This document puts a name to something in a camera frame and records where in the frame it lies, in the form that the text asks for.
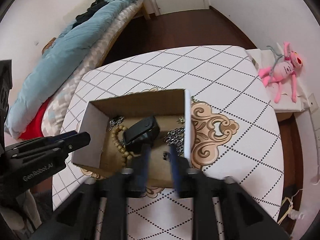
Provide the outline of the grey checked mattress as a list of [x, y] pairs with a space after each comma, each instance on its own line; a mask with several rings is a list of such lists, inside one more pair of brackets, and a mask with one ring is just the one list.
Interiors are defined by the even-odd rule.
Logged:
[[143, 0], [137, 0], [123, 9], [101, 38], [93, 44], [71, 76], [48, 99], [40, 127], [43, 136], [55, 136], [60, 133], [67, 109], [82, 77], [87, 72], [102, 66], [116, 39], [142, 7]]

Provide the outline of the white cloth covered box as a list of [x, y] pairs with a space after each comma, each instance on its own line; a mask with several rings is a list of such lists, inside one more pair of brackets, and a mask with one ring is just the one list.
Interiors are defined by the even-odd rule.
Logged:
[[[256, 70], [270, 67], [276, 61], [276, 57], [270, 50], [260, 50], [260, 49], [249, 49], [246, 50], [250, 59], [252, 60]], [[303, 112], [310, 108], [310, 103], [308, 96], [304, 90], [304, 85], [297, 77], [297, 102], [292, 101], [292, 88], [291, 88], [291, 78], [289, 77], [282, 82], [281, 98], [278, 103], [274, 102], [274, 98], [278, 91], [278, 85], [272, 83], [267, 86], [267, 94], [271, 100], [271, 105], [276, 113], [290, 113], [290, 112]]]

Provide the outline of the white cardboard box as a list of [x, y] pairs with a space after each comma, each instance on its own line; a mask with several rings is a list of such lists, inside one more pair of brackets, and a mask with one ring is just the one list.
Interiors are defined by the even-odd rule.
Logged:
[[146, 90], [87, 103], [79, 125], [90, 143], [73, 152], [72, 164], [110, 177], [125, 163], [125, 152], [135, 157], [151, 145], [147, 185], [174, 186], [171, 167], [163, 159], [169, 151], [168, 132], [182, 129], [182, 155], [191, 155], [191, 96], [186, 89]]

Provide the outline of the red cloth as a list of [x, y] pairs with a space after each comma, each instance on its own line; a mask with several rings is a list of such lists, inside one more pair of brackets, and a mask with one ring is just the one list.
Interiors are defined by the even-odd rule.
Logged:
[[34, 139], [34, 138], [44, 137], [42, 130], [41, 130], [41, 124], [42, 124], [42, 119], [43, 119], [44, 113], [48, 107], [50, 100], [51, 100], [51, 98], [48, 98], [41, 105], [41, 107], [37, 111], [33, 120], [26, 127], [26, 130], [18, 137], [19, 139], [30, 140], [30, 139]]

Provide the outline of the white wall sockets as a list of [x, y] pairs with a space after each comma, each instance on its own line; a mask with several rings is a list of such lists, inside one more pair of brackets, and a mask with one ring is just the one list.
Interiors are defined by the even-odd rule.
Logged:
[[319, 115], [319, 104], [317, 103], [316, 97], [314, 94], [310, 94], [308, 97], [310, 114], [313, 118], [316, 118]]

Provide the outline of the pink panther plush toy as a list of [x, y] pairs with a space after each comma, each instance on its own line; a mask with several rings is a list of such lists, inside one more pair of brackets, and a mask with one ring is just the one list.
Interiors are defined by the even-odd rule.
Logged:
[[263, 85], [267, 87], [270, 83], [278, 84], [278, 91], [274, 102], [278, 103], [281, 99], [283, 81], [291, 77], [292, 102], [297, 102], [297, 71], [303, 67], [301, 56], [293, 49], [290, 42], [284, 42], [283, 53], [278, 54], [271, 46], [268, 48], [277, 56], [274, 64], [270, 67], [258, 70]]

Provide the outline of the black clothes on bed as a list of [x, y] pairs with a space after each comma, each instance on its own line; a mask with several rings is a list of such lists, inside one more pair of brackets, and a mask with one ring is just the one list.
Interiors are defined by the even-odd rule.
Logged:
[[87, 8], [86, 12], [76, 16], [72, 29], [89, 20], [98, 10], [107, 4], [108, 2], [105, 0], [95, 0], [91, 6]]

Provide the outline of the light blue quilt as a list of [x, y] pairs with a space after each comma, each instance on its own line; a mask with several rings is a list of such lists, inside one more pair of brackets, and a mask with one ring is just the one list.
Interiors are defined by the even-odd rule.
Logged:
[[108, 0], [90, 19], [59, 36], [26, 77], [9, 108], [4, 130], [17, 139], [41, 105], [70, 77], [119, 13], [136, 1]]

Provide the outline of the black smart watch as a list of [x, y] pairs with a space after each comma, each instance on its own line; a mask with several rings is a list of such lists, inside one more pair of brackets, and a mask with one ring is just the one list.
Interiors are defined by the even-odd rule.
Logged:
[[144, 144], [153, 145], [160, 133], [160, 127], [154, 116], [135, 123], [123, 132], [123, 142], [128, 152], [137, 154]]

